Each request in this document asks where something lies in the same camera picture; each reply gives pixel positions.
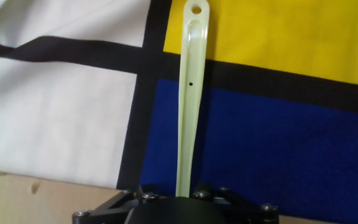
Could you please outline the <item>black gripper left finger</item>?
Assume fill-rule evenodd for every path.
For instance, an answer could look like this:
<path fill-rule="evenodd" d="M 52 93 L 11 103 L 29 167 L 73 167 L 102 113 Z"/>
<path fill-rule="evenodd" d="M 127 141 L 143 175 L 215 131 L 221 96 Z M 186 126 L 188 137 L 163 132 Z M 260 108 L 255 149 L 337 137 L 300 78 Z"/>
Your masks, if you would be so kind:
<path fill-rule="evenodd" d="M 73 213 L 72 224 L 123 224 L 133 208 L 159 198 L 154 184 L 140 185 L 136 191 L 122 190 L 93 210 Z"/>

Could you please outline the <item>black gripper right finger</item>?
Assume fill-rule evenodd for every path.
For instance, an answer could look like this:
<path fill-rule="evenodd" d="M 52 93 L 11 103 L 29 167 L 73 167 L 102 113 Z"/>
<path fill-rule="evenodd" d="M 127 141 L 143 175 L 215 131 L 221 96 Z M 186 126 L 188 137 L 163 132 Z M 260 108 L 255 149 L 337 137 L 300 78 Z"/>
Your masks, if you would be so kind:
<path fill-rule="evenodd" d="M 227 223 L 279 224 L 277 206 L 271 203 L 258 205 L 229 188 L 214 188 L 210 184 L 199 183 L 192 198 L 212 204 Z"/>

